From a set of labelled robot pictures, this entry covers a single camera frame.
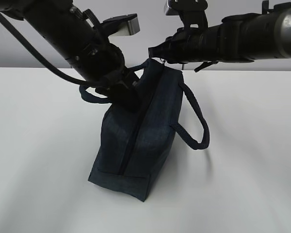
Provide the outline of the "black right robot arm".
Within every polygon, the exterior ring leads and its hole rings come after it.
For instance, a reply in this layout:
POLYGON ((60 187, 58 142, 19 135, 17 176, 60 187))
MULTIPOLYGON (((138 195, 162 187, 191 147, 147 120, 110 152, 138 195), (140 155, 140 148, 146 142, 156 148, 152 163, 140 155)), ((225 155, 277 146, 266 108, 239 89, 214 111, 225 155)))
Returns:
POLYGON ((198 72, 222 63, 252 63, 265 59, 291 59, 291 2, 269 8, 262 2, 262 12, 227 16, 221 24, 210 27, 205 0, 169 0, 167 16, 179 16, 183 27, 173 36, 148 49, 150 58, 169 64, 198 63, 198 72))

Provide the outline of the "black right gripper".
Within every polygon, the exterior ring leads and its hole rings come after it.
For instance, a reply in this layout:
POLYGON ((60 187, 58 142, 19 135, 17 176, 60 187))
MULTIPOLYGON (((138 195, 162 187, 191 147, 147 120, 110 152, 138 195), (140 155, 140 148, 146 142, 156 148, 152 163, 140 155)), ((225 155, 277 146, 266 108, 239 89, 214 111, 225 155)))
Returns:
POLYGON ((204 30, 179 28, 166 40, 148 49, 150 58, 160 58, 170 64, 197 62, 217 62, 220 60, 220 27, 213 26, 204 30))

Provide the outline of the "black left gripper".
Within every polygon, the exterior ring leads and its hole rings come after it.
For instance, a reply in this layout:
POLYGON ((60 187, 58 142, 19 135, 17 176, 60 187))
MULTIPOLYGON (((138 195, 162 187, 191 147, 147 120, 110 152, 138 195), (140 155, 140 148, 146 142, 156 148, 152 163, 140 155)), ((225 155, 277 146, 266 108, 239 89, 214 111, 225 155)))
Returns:
POLYGON ((67 61, 83 80, 67 77, 73 84, 94 88, 113 104, 128 111, 139 110, 139 96, 133 85, 138 80, 121 49, 97 38, 78 38, 67 42, 67 61))

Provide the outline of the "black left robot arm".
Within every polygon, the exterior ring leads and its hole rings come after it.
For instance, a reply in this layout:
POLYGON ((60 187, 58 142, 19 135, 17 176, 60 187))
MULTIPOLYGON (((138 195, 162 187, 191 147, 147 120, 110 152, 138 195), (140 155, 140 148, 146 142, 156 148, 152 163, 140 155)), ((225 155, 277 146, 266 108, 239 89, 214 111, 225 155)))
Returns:
POLYGON ((87 9, 81 11, 71 0, 0 0, 0 23, 45 68, 80 87, 91 87, 101 95, 98 103, 111 102, 136 111, 140 97, 134 87, 138 77, 125 65, 111 35, 130 36, 139 32, 136 14, 99 21, 87 9), (10 23, 13 18, 27 21, 81 76, 73 78, 52 65, 10 23))

